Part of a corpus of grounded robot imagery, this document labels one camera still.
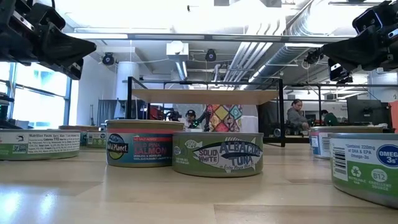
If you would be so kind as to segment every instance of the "wooden shelf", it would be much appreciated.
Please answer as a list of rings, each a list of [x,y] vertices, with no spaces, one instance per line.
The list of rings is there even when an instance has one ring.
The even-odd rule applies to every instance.
[[[216,105],[261,105],[275,99],[275,90],[132,90],[132,95],[148,103],[194,103]]]

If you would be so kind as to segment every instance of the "recycling symbol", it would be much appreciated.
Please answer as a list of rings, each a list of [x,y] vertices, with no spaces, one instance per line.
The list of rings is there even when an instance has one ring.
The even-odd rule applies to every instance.
[[[353,168],[351,169],[351,173],[354,177],[360,177],[362,174],[357,166],[353,166]]]

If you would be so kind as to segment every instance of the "wall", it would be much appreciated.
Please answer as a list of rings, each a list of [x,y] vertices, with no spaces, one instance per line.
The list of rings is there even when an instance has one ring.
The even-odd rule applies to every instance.
[[[73,97],[77,96],[78,99],[77,106],[71,106],[70,125],[90,125],[90,105],[94,106],[94,122],[96,122],[98,100],[115,100],[116,74],[91,56],[85,57],[84,60],[78,88],[72,87],[72,101]]]
[[[368,83],[397,85],[398,74],[397,72],[378,74],[373,70],[369,75]],[[393,102],[398,100],[398,88],[371,87],[369,91],[382,102]]]

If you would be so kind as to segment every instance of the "green can label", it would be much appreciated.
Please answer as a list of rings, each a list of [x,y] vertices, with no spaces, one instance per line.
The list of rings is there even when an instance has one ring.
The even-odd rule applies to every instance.
[[[333,181],[398,197],[398,141],[331,139]]]
[[[255,172],[262,169],[261,138],[174,138],[173,166],[184,172]]]
[[[106,148],[105,132],[87,132],[87,147]]]

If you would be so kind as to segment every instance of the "fish illustration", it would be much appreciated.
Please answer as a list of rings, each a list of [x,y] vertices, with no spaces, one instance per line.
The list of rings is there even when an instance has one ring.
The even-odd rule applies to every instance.
[[[185,146],[189,149],[194,149],[196,147],[202,147],[203,146],[203,141],[202,142],[196,142],[195,140],[188,140],[185,142]]]
[[[263,153],[255,142],[256,138],[251,142],[238,138],[226,138],[222,142],[215,142],[194,150],[193,157],[204,164],[224,169],[226,172],[255,169]]]

